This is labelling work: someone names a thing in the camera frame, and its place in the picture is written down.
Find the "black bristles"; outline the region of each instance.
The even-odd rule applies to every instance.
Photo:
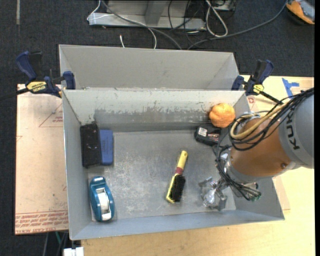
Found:
[[[172,187],[170,190],[169,197],[174,201],[174,202],[180,202],[182,191],[184,189],[186,183],[186,179],[182,175],[177,175],[175,176]]]

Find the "blue tape dispenser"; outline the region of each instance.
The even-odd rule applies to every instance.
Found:
[[[89,195],[95,219],[98,222],[111,220],[115,215],[115,203],[104,177],[93,177],[89,184]]]

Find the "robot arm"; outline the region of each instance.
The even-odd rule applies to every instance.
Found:
[[[261,196],[260,179],[314,167],[314,88],[276,105],[265,116],[240,116],[230,125],[229,139],[231,147],[221,148],[220,141],[213,150],[221,179],[199,183],[203,203],[212,209],[224,208],[226,187],[236,196],[256,200]]]

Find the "bin floor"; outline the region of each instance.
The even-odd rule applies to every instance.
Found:
[[[117,219],[188,214],[212,211],[203,206],[198,183],[220,178],[210,146],[197,142],[193,130],[114,132],[114,161],[110,166],[87,169],[106,178],[116,208]],[[170,180],[182,150],[188,158],[180,203],[165,200]],[[230,188],[224,211],[235,210]]]

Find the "blue sponge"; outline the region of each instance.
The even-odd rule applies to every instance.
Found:
[[[100,130],[101,164],[112,165],[114,161],[114,135],[112,130]]]

